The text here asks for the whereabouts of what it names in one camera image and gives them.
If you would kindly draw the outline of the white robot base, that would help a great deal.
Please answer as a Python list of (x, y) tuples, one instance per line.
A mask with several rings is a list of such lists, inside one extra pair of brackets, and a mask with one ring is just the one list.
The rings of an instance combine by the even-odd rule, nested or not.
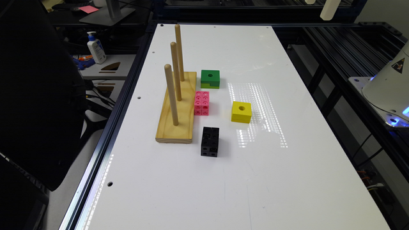
[(373, 77), (350, 77), (386, 125), (408, 128), (408, 44)]

